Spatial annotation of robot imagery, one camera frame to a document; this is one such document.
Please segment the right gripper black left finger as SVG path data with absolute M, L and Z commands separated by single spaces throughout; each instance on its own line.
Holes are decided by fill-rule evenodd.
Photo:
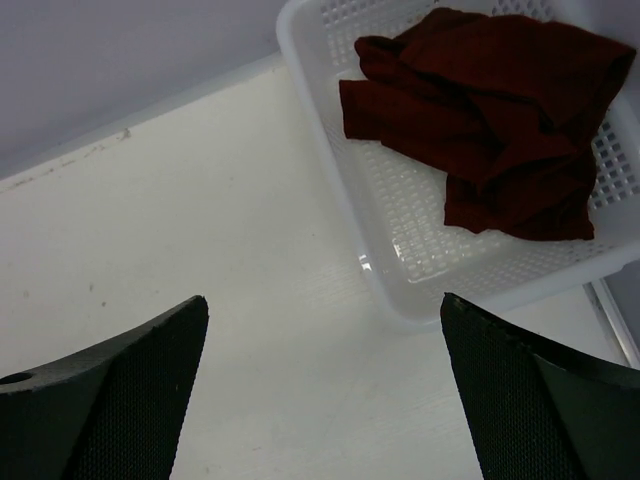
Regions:
M 194 296 L 1 380 L 4 479 L 167 479 L 209 322 Z

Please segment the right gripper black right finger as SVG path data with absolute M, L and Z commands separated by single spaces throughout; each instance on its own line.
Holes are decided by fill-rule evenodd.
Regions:
M 636 479 L 639 372 L 453 294 L 441 327 L 486 479 Z

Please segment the dark red t-shirt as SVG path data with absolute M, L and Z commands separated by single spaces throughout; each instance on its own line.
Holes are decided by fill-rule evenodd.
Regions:
M 446 176 L 444 222 L 529 241 L 590 240 L 591 143 L 633 47 L 523 15 L 437 8 L 354 45 L 343 130 Z

